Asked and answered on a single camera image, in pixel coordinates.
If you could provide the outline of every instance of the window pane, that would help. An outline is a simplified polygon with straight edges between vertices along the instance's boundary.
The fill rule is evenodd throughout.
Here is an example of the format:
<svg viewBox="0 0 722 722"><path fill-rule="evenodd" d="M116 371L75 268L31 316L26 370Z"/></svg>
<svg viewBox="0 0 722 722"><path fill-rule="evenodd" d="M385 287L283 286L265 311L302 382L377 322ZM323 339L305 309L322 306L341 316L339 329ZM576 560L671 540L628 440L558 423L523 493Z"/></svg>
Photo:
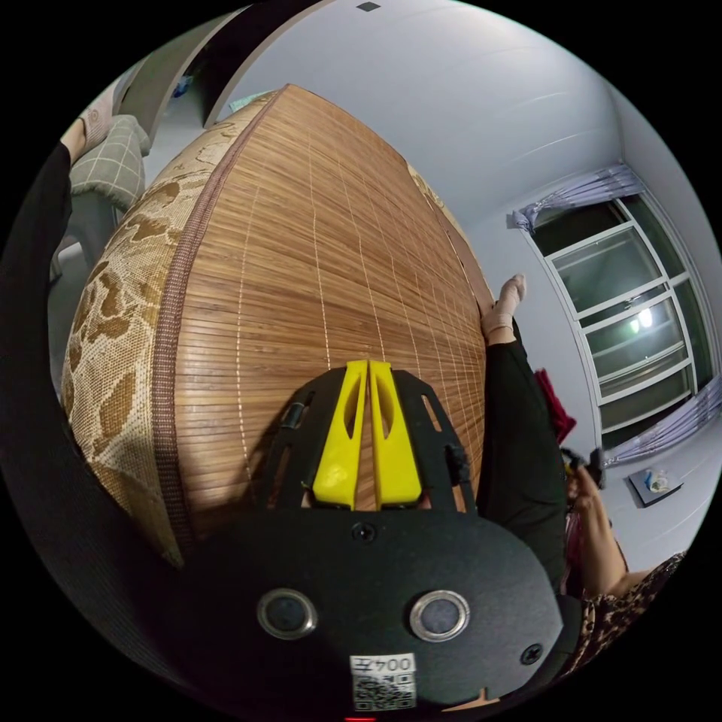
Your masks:
<svg viewBox="0 0 722 722"><path fill-rule="evenodd" d="M660 406L664 406L683 393L692 390L692 374L690 367L662 379L658 384L647 386L637 393L624 396L608 404L602 404L599 410L602 413L602 429L616 426L629 419L650 414Z"/></svg>
<svg viewBox="0 0 722 722"><path fill-rule="evenodd" d="M649 381L658 374L663 374L665 371L670 370L673 366L687 359L687 348L678 348L676 351L665 353L659 358L646 363L642 366L633 366L627 372L621 372L618 376L610 378L608 381L603 381L599 388L602 391L602 397L612 396L620 391L626 391L627 389L642 384L645 381Z"/></svg>
<svg viewBox="0 0 722 722"><path fill-rule="evenodd" d="M679 276L684 273L684 266L677 255L677 251L669 236L664 232L657 218L654 217L649 206L642 200L641 196L630 196L622 199L622 203L632 214L634 220L642 227L652 247L660 257L660 261L667 271L669 277Z"/></svg>
<svg viewBox="0 0 722 722"><path fill-rule="evenodd" d="M631 299L628 299L626 301L620 301L619 303L616 303L609 308L605 308L604 311L597 311L595 314L585 316L583 319L581 319L581 321L579 321L579 323L582 325L583 328L587 328L587 326L593 326L595 323L599 323L599 321L603 321L604 319L611 318L612 316L623 313L628 308L634 308L634 306L639 306L645 301L653 299L655 296L660 296L666 290L667 286L657 286L656 288L645 291L644 293L640 293L638 296L634 296Z"/></svg>
<svg viewBox="0 0 722 722"><path fill-rule="evenodd" d="M577 311L586 311L660 276L634 228L614 233L554 260Z"/></svg>
<svg viewBox="0 0 722 722"><path fill-rule="evenodd" d="M697 372L697 386L702 389L712 379L712 359L709 353L709 343L705 332L705 324L699 311L699 304L694 295L692 283L685 281L675 288L677 300L687 324L687 333L692 344L692 357Z"/></svg>
<svg viewBox="0 0 722 722"><path fill-rule="evenodd" d="M619 446L619 444L623 444L625 441L629 441L635 436L643 434L648 429L651 429L656 423L659 423L662 419L677 411L677 409L683 404L686 404L688 400L689 397L682 399L681 401L677 401L676 404L666 408L664 411L648 416L646 419L642 419L636 423L631 423L629 426L622 426L621 429L617 429L616 431L610 431L607 434L602 434L602 446L606 450L610 450Z"/></svg>
<svg viewBox="0 0 722 722"><path fill-rule="evenodd" d="M539 250L545 256L626 222L614 203L598 203L563 213L552 209L546 213L546 218L549 217L551 220L546 223L545 212L540 213L533 234Z"/></svg>
<svg viewBox="0 0 722 722"><path fill-rule="evenodd" d="M599 377L641 363L683 340L681 324L671 299L664 299L636 316L587 334Z"/></svg>

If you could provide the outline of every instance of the qr code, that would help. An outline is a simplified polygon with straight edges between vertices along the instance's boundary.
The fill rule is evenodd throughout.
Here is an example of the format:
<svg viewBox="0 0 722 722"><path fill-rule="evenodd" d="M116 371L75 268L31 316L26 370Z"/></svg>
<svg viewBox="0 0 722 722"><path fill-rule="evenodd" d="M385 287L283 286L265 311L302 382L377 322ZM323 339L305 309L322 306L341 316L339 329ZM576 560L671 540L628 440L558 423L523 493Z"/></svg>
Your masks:
<svg viewBox="0 0 722 722"><path fill-rule="evenodd" d="M358 711L384 711L415 707L414 675L354 676L353 701Z"/></svg>

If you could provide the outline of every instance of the leopard print clothing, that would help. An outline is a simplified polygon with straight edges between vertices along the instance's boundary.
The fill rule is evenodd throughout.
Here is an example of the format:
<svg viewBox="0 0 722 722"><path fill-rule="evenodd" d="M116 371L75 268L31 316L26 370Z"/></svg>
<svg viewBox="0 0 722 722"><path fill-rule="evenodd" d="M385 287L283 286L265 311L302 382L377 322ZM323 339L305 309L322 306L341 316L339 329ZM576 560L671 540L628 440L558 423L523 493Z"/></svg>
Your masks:
<svg viewBox="0 0 722 722"><path fill-rule="evenodd" d="M621 598L601 595L582 602L579 642L563 676L574 672L605 650L647 610L679 566L684 553L670 557Z"/></svg>

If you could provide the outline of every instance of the bamboo mat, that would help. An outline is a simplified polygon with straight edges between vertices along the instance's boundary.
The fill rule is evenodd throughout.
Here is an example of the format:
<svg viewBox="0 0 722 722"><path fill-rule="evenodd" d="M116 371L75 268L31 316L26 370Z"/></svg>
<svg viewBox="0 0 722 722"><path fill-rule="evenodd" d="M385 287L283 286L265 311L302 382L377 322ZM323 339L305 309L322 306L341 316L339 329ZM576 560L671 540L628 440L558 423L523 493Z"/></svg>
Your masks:
<svg viewBox="0 0 722 722"><path fill-rule="evenodd" d="M187 280L174 432L197 536L253 498L293 392L355 359L385 360L434 387L476 485L484 342L447 231L396 151L287 86L249 129ZM368 421L356 503L375 507Z"/></svg>

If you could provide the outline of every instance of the sock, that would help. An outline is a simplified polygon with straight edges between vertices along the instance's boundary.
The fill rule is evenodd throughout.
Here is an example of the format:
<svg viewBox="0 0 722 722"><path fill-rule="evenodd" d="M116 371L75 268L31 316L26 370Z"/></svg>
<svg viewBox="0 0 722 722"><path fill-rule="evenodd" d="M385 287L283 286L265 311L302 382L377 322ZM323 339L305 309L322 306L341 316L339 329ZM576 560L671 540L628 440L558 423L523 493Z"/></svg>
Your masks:
<svg viewBox="0 0 722 722"><path fill-rule="evenodd" d="M493 310L481 320L481 330L484 335L489 335L496 329L512 328L511 318L525 295L526 278L522 274L510 278L502 286L502 292L499 294L499 300Z"/></svg>
<svg viewBox="0 0 722 722"><path fill-rule="evenodd" d="M114 85L107 88L80 115L80 119L85 125L85 149L83 153L87 153L100 145L108 136L113 114L114 90Z"/></svg>

